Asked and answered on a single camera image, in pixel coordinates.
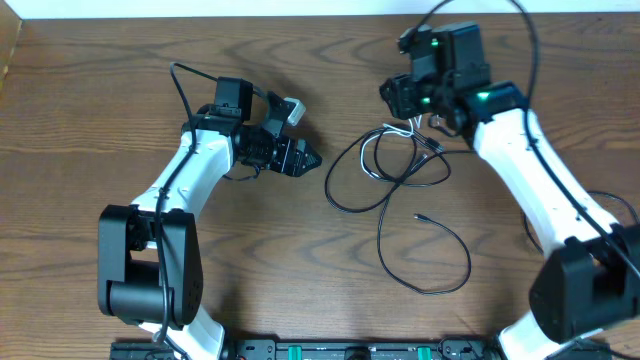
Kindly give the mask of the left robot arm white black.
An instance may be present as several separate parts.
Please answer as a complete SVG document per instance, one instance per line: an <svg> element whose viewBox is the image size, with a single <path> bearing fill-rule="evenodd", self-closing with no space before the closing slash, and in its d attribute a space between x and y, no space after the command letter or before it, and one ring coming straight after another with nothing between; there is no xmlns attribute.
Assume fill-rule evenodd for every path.
<svg viewBox="0 0 640 360"><path fill-rule="evenodd" d="M220 77L212 103L188 109L178 150L128 205L108 205L98 222L100 311L153 334L183 359L220 359L225 330L202 307L203 269L196 222L216 184L236 163L300 177L322 159L284 132L306 108Z"/></svg>

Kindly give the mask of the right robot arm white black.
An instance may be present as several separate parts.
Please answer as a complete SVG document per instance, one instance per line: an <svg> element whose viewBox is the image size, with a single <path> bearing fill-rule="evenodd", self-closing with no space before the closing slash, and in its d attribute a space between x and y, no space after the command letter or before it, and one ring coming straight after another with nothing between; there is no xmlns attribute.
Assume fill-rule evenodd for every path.
<svg viewBox="0 0 640 360"><path fill-rule="evenodd" d="M579 184L543 134L528 99L495 82L473 22L419 25L399 38L411 69L380 94L398 119L432 114L465 139L530 221L543 266L529 311L497 338L505 359L549 359L639 314L639 229L623 226Z"/></svg>

